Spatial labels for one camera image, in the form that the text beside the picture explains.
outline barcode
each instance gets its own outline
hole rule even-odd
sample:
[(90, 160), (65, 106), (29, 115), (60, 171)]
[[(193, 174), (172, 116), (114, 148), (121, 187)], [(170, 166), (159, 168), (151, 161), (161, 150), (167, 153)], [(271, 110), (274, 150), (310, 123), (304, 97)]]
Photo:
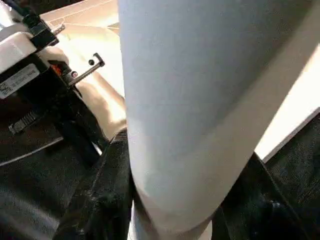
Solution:
[(13, 89), (9, 87), (6, 82), (3, 82), (0, 84), (0, 92), (2, 92), (3, 95), (7, 95), (13, 92)]

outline label sticker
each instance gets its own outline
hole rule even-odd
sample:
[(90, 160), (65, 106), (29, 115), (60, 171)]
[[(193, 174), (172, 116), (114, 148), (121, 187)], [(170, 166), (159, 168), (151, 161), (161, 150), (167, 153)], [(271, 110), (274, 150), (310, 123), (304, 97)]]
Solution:
[(5, 99), (10, 96), (39, 75), (40, 72), (36, 65), (33, 63), (29, 64), (15, 75), (12, 75), (7, 80), (0, 83), (0, 99)]

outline metal screw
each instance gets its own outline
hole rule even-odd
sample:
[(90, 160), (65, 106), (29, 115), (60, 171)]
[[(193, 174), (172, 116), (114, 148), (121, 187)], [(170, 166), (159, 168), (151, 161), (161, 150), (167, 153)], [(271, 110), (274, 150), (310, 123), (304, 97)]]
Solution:
[(52, 32), (53, 35), (57, 36), (59, 33), (61, 33), (65, 29), (66, 29), (66, 26), (61, 24), (57, 28), (53, 29), (51, 32)]
[(91, 59), (91, 60), (89, 60), (89, 65), (90, 65), (90, 66), (95, 65), (95, 61), (93, 61), (92, 59)]
[(73, 71), (71, 73), (71, 76), (75, 79), (76, 77), (78, 77), (78, 73), (76, 71)]

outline metal pin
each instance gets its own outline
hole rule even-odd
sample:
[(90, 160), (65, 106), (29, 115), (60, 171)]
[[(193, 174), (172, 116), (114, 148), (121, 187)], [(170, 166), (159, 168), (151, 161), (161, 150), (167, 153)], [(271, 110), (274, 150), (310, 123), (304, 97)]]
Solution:
[(61, 24), (57, 28), (53, 29), (51, 32), (53, 33), (53, 35), (57, 36), (59, 33), (61, 33), (65, 29), (66, 29), (66, 26), (64, 24)]
[(98, 68), (101, 68), (105, 65), (105, 62), (103, 61), (103, 59), (100, 57), (100, 55), (98, 53), (95, 53), (93, 56), (97, 59), (97, 62), (95, 62), (93, 59), (91, 59), (89, 61), (89, 64), (93, 63), (94, 65), (90, 69), (88, 69), (86, 72), (84, 72), (83, 74), (81, 74), (77, 78), (73, 79), (71, 82), (69, 82), (68, 85), (70, 87), (79, 83), (82, 79), (86, 78), (87, 76), (92, 74), (94, 71), (96, 71)]

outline white cylindrical tube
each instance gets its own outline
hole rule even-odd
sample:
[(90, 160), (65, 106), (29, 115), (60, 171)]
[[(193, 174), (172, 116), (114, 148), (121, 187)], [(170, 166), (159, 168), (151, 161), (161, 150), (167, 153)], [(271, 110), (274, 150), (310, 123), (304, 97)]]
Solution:
[(319, 42), (319, 6), (119, 1), (132, 238), (199, 239)]

